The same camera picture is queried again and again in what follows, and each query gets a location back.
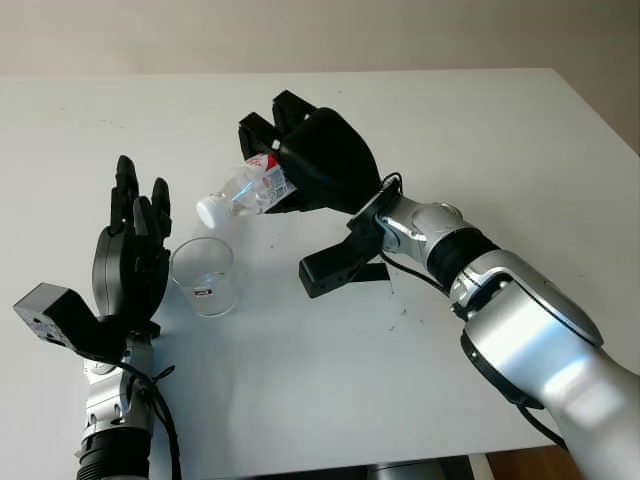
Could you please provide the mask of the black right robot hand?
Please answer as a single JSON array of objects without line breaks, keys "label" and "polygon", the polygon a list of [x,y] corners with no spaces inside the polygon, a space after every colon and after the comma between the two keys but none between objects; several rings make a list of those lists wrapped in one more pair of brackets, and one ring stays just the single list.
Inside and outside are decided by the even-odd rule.
[{"label": "black right robot hand", "polygon": [[252,112],[238,129],[243,157],[271,155],[295,187],[268,214],[329,208],[354,215],[378,192],[374,156],[338,112],[284,90],[273,99],[272,115],[269,122]]}]

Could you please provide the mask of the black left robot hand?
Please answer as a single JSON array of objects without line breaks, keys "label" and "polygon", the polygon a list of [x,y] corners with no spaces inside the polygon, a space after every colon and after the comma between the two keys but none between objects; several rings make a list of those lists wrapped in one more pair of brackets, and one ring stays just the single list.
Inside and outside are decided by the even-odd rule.
[{"label": "black left robot hand", "polygon": [[110,220],[101,231],[92,268],[100,321],[125,335],[160,334],[152,320],[163,300],[171,252],[171,201],[167,182],[155,179],[152,194],[139,192],[134,162],[118,158]]}]

